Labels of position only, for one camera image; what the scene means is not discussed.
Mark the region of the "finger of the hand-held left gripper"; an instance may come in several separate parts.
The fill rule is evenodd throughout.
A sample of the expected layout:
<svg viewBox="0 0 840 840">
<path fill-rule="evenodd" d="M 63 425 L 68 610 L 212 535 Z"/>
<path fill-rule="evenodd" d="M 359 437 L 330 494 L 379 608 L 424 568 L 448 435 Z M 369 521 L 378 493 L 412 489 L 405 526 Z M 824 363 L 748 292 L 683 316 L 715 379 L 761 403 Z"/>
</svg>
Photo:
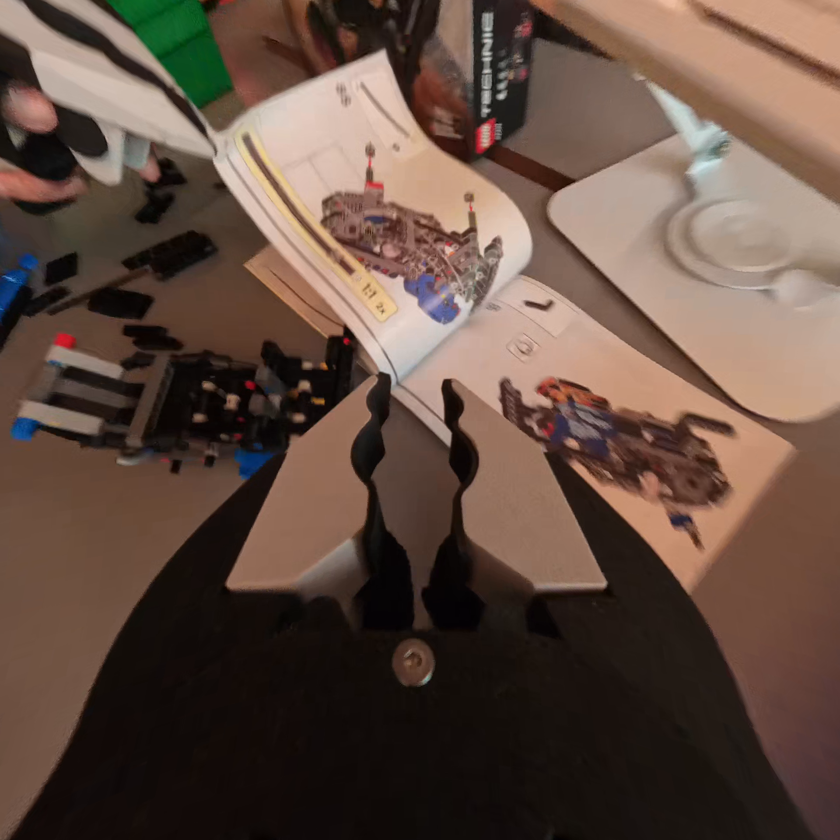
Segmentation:
<svg viewBox="0 0 840 840">
<path fill-rule="evenodd" d="M 101 55 L 48 26 L 47 1 L 2 1 L 1 33 L 29 53 L 42 92 L 55 105 L 93 119 L 108 142 L 80 168 L 101 184 L 121 183 L 123 170 L 138 168 L 153 144 L 197 158 L 215 156 L 215 133 L 202 136 L 157 88 L 133 78 Z"/>
<path fill-rule="evenodd" d="M 107 2 L 48 2 L 48 26 L 133 78 L 157 88 L 198 134 L 212 134 L 203 115 L 171 74 Z"/>
</svg>

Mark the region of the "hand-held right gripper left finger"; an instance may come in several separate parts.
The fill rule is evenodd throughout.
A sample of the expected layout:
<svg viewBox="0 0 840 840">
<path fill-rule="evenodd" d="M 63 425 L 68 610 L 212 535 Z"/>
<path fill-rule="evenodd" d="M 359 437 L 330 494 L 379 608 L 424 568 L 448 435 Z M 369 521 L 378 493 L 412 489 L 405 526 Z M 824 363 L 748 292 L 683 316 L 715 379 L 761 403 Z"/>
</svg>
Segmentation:
<svg viewBox="0 0 840 840">
<path fill-rule="evenodd" d="M 231 592 L 336 601 L 351 625 L 412 627 L 412 572 L 386 526 L 374 472 L 391 378 L 368 377 L 287 452 L 241 549 Z"/>
</svg>

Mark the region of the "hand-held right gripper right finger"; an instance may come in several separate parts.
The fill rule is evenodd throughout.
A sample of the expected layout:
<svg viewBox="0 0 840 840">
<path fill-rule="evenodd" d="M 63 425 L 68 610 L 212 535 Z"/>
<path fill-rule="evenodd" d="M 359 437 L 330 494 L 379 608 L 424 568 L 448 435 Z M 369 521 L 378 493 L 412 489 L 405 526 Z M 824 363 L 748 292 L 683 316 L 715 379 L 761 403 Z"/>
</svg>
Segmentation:
<svg viewBox="0 0 840 840">
<path fill-rule="evenodd" d="M 442 384 L 458 485 L 423 588 L 435 628 L 477 628 L 493 610 L 601 594 L 607 581 L 537 442 L 456 379 Z"/>
</svg>

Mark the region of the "black and blue lego vehicle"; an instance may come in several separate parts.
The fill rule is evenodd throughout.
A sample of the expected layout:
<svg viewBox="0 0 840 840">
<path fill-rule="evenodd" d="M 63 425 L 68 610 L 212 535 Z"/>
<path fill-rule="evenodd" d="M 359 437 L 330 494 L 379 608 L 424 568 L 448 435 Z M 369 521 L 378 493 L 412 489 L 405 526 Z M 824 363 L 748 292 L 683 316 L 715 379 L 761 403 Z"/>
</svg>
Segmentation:
<svg viewBox="0 0 840 840">
<path fill-rule="evenodd" d="M 139 351 L 122 363 L 56 336 L 10 427 L 13 439 L 49 434 L 107 449 L 120 466 L 166 463 L 172 474 L 198 460 L 233 458 L 246 480 L 323 419 L 352 390 L 357 342 L 328 337 L 322 360 L 265 341 L 259 361 L 205 350 Z"/>
</svg>

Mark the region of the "lego instruction booklet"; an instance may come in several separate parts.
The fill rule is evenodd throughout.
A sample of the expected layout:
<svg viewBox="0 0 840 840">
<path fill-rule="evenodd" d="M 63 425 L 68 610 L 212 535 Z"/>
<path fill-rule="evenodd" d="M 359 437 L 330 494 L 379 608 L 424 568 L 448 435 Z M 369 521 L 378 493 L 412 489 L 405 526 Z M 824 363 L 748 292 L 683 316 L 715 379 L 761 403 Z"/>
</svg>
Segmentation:
<svg viewBox="0 0 840 840">
<path fill-rule="evenodd" d="M 216 134 L 213 162 L 270 246 L 449 444 L 442 384 L 568 464 L 692 591 L 793 447 L 526 277 L 516 204 L 420 129 L 383 55 Z"/>
</svg>

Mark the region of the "blue lego panel piece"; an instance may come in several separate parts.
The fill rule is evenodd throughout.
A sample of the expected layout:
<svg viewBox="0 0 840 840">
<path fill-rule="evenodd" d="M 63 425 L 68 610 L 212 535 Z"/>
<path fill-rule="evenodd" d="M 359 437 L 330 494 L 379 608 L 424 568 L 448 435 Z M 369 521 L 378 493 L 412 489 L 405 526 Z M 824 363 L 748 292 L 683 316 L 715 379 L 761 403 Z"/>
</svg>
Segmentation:
<svg viewBox="0 0 840 840">
<path fill-rule="evenodd" d="M 31 254 L 21 255 L 17 266 L 1 277 L 1 349 L 33 297 L 30 278 L 39 267 L 38 259 Z"/>
</svg>

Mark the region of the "long black lego axle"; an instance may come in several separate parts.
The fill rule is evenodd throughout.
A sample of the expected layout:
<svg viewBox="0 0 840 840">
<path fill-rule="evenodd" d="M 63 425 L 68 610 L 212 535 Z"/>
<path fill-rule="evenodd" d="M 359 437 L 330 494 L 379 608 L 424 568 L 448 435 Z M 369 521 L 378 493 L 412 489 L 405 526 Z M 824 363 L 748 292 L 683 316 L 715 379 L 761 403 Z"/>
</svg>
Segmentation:
<svg viewBox="0 0 840 840">
<path fill-rule="evenodd" d="M 108 289 L 119 289 L 136 280 L 140 280 L 146 277 L 158 279 L 158 273 L 156 271 L 153 271 L 152 268 L 148 266 L 133 269 L 101 284 L 98 287 L 90 288 L 88 290 L 79 292 L 75 295 L 71 295 L 67 299 L 64 299 L 58 302 L 56 305 L 48 308 L 46 310 L 46 314 L 49 316 L 55 316 L 59 313 L 80 306 L 83 302 L 88 301 L 100 291 L 105 291 Z"/>
</svg>

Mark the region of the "scattered black lego pieces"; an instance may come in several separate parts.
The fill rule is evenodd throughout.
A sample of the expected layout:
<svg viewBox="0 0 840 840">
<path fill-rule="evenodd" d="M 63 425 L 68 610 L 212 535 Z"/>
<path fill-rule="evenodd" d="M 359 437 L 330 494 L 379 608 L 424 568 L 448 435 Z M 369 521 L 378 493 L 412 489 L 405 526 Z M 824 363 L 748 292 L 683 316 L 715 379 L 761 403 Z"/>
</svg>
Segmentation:
<svg viewBox="0 0 840 840">
<path fill-rule="evenodd" d="M 159 223 L 174 202 L 172 188 L 186 184 L 186 177 L 171 159 L 155 154 L 154 160 L 159 174 L 154 181 L 143 181 L 145 203 L 134 216 L 135 221 L 141 224 Z M 217 247 L 210 237 L 188 230 L 143 248 L 123 259 L 121 266 L 124 273 L 148 266 L 158 273 L 158 279 L 154 280 L 163 283 L 216 253 Z M 23 316 L 33 318 L 73 295 L 69 283 L 79 277 L 80 268 L 81 258 L 77 252 L 60 255 L 46 263 L 42 281 L 44 289 L 34 294 Z M 181 350 L 182 342 L 171 336 L 167 328 L 142 324 L 154 302 L 152 295 L 128 290 L 126 286 L 100 291 L 81 304 L 94 314 L 128 322 L 122 333 L 132 341 L 135 353 L 123 366 L 129 370 L 137 369 L 149 365 L 153 353 Z"/>
</svg>

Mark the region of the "lego set box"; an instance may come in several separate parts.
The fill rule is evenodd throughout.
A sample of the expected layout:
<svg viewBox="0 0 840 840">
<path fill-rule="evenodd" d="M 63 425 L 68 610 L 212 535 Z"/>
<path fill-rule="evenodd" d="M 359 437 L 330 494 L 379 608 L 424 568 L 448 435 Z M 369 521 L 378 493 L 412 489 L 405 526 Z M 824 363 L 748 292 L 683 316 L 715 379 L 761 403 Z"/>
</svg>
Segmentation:
<svg viewBox="0 0 840 840">
<path fill-rule="evenodd" d="M 415 120 L 472 162 L 526 121 L 534 11 L 525 1 L 286 1 L 316 75 L 380 50 Z"/>
</svg>

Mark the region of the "person's left hand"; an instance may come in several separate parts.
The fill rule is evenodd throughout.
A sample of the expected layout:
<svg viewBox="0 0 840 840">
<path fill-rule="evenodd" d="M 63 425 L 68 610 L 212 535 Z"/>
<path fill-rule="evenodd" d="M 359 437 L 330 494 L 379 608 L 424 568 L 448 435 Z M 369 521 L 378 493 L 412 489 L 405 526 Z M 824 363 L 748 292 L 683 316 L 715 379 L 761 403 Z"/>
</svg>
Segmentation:
<svg viewBox="0 0 840 840">
<path fill-rule="evenodd" d="M 2 92 L 2 117 L 18 129 L 48 133 L 58 125 L 53 103 L 33 87 L 10 81 Z M 79 175 L 62 182 L 45 181 L 19 169 L 2 170 L 1 197 L 17 203 L 64 204 L 74 202 L 87 190 Z"/>
</svg>

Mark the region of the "green plastic bin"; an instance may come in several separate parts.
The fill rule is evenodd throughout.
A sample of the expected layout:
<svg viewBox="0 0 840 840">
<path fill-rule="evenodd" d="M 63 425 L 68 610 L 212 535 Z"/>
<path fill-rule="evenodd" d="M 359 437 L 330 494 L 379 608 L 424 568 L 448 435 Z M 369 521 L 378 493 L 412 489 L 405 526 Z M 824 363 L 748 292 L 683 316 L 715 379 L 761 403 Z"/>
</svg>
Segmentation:
<svg viewBox="0 0 840 840">
<path fill-rule="evenodd" d="M 202 2 L 110 1 L 109 4 L 198 108 L 233 90 Z"/>
</svg>

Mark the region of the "white metal stand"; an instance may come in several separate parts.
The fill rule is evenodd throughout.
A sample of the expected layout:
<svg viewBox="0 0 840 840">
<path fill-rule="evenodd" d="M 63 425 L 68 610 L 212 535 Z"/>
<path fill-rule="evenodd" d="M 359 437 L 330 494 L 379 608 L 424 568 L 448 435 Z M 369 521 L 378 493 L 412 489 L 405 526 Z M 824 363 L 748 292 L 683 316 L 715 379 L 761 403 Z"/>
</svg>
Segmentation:
<svg viewBox="0 0 840 840">
<path fill-rule="evenodd" d="M 549 201 L 550 222 L 727 397 L 838 412 L 838 202 L 650 81 L 675 136 Z"/>
</svg>

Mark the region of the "laminated instruction sheet board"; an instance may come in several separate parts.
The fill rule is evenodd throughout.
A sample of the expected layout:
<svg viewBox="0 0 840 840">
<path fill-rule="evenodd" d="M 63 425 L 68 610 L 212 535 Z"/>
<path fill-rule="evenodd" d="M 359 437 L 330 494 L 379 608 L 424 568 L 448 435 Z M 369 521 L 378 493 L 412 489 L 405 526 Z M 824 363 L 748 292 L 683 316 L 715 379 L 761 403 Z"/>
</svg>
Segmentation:
<svg viewBox="0 0 840 840">
<path fill-rule="evenodd" d="M 765 40 L 723 2 L 534 5 L 838 202 L 838 43 L 818 61 L 791 37 Z"/>
</svg>

